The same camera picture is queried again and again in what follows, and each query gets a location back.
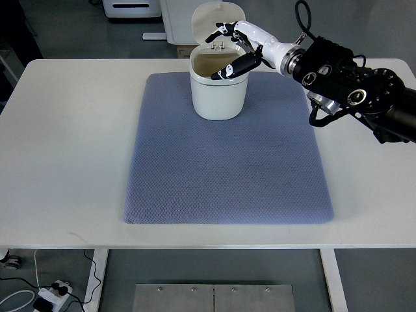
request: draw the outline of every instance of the power strip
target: power strip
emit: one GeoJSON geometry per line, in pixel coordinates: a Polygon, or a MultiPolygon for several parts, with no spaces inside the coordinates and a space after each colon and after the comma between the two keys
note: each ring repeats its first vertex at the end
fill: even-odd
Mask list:
{"type": "Polygon", "coordinates": [[[68,283],[64,283],[63,281],[56,281],[55,283],[58,284],[58,287],[49,288],[49,290],[45,288],[41,288],[39,290],[39,296],[33,307],[35,310],[33,312],[58,312],[62,306],[65,304],[65,301],[70,296],[68,293],[72,293],[72,287],[68,283]],[[68,291],[65,292],[64,295],[59,294],[59,288],[66,287],[68,291]]]}

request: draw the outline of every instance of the table leg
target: table leg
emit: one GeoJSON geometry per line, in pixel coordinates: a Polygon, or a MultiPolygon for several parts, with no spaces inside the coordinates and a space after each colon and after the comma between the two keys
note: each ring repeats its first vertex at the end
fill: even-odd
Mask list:
{"type": "Polygon", "coordinates": [[[84,302],[87,302],[90,299],[92,300],[90,303],[84,305],[85,312],[98,312],[101,291],[103,290],[105,266],[107,264],[108,255],[108,249],[94,250],[93,260],[97,263],[96,276],[101,280],[101,285],[96,290],[94,290],[98,285],[98,280],[94,277],[95,266],[93,263],[91,263],[90,277],[88,279],[88,285],[86,287],[84,302]]]}
{"type": "Polygon", "coordinates": [[[334,249],[320,249],[320,258],[322,259],[322,265],[324,267],[326,285],[330,294],[332,311],[348,311],[334,249]]]}

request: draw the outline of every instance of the white bin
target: white bin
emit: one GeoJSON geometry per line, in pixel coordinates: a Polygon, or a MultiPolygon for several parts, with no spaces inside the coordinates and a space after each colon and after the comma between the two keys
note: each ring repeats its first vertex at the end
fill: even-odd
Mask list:
{"type": "Polygon", "coordinates": [[[227,120],[239,114],[246,96],[248,74],[224,80],[211,80],[211,74],[244,55],[231,37],[218,37],[212,44],[205,39],[216,30],[215,23],[245,20],[241,7],[228,2],[199,6],[192,17],[192,33],[200,44],[190,55],[190,86],[195,111],[208,120],[227,120]]]}

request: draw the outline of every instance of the white container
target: white container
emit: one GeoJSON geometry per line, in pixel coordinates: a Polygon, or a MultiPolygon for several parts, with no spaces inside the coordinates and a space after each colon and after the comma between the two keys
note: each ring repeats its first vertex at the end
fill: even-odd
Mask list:
{"type": "Polygon", "coordinates": [[[217,27],[215,23],[245,20],[241,7],[228,2],[210,2],[199,6],[192,17],[192,33],[200,44],[190,55],[190,87],[195,111],[208,120],[227,120],[239,114],[246,96],[248,74],[224,80],[211,75],[244,55],[243,48],[220,36],[213,43],[205,39],[217,27]]]}
{"type": "Polygon", "coordinates": [[[162,15],[159,0],[103,0],[108,18],[157,18],[162,15]]]}

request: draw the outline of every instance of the white cable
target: white cable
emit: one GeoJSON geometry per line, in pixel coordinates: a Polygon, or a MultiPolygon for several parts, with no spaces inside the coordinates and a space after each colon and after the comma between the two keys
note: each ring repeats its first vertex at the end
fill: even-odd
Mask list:
{"type": "Polygon", "coordinates": [[[29,305],[29,304],[31,304],[31,302],[33,301],[33,299],[34,299],[34,292],[33,291],[16,291],[14,294],[11,294],[10,296],[8,296],[8,297],[6,297],[5,299],[3,299],[1,302],[0,302],[0,306],[7,300],[7,299],[9,299],[9,298],[11,298],[11,297],[13,297],[14,295],[16,295],[16,294],[19,294],[19,293],[31,293],[32,294],[32,299],[29,301],[29,302],[27,302],[26,304],[24,304],[24,305],[22,305],[21,307],[18,307],[18,308],[16,308],[16,309],[14,309],[14,310],[10,310],[10,311],[5,311],[5,312],[15,312],[15,311],[19,311],[20,309],[23,309],[25,306],[27,306],[27,305],[29,305]]]}
{"type": "Polygon", "coordinates": [[[38,250],[36,249],[33,253],[33,259],[34,259],[34,271],[36,273],[36,282],[38,283],[36,286],[39,287],[39,279],[38,279],[38,265],[36,264],[36,252],[38,250]]]}

